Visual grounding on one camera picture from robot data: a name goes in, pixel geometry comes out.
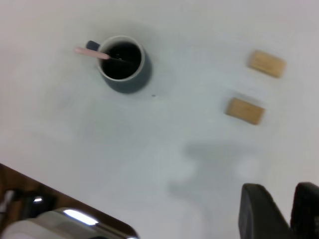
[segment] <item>dark liquid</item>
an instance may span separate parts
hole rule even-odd
[[[125,79],[133,75],[140,66],[142,55],[139,48],[128,42],[123,42],[108,49],[106,54],[119,60],[103,60],[103,72],[116,80]]]

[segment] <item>mug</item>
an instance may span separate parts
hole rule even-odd
[[[124,42],[136,45],[141,53],[141,62],[135,73],[124,79],[113,79],[105,74],[105,72],[102,70],[102,62],[104,60],[97,59],[97,67],[105,82],[112,89],[127,94],[140,90],[147,84],[150,79],[151,64],[143,47],[135,39],[129,36],[113,36],[106,39],[101,45],[94,41],[89,41],[86,44],[86,48],[105,53],[112,47]]]

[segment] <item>white table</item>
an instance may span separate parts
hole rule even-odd
[[[87,203],[143,239],[239,238],[241,186],[263,184],[286,219],[295,186],[319,184],[319,2],[4,0],[1,163]],[[129,35],[150,84],[110,89],[87,40]],[[261,49],[275,79],[246,67]],[[230,98],[266,108],[259,126]]]

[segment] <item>wooden block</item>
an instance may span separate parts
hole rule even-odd
[[[249,66],[271,76],[281,77],[286,67],[286,62],[276,56],[269,55],[262,51],[256,51]]]
[[[265,109],[246,101],[233,98],[228,106],[227,114],[245,120],[252,124],[258,124]]]

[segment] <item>mug rim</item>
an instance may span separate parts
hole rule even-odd
[[[97,59],[96,62],[97,62],[97,66],[98,66],[98,69],[99,69],[99,72],[107,79],[111,80],[111,81],[118,81],[118,82],[123,82],[123,81],[129,81],[131,80],[132,78],[134,78],[135,76],[137,76],[139,74],[139,72],[141,72],[143,66],[144,66],[144,63],[145,63],[145,53],[144,53],[144,49],[142,47],[142,45],[140,45],[134,38],[130,37],[130,36],[124,36],[124,35],[118,35],[118,36],[112,36],[112,37],[109,37],[107,38],[98,48],[98,52],[101,52],[100,50],[105,46],[105,44],[107,44],[109,41],[115,39],[115,38],[128,38],[129,40],[133,41],[134,44],[139,48],[140,52],[141,52],[141,62],[140,62],[140,65],[138,67],[138,69],[134,72],[134,74],[130,75],[129,77],[127,78],[124,78],[124,79],[113,79],[111,77],[109,77],[108,75],[106,75],[102,68],[101,68],[101,64],[100,64],[100,60]]]

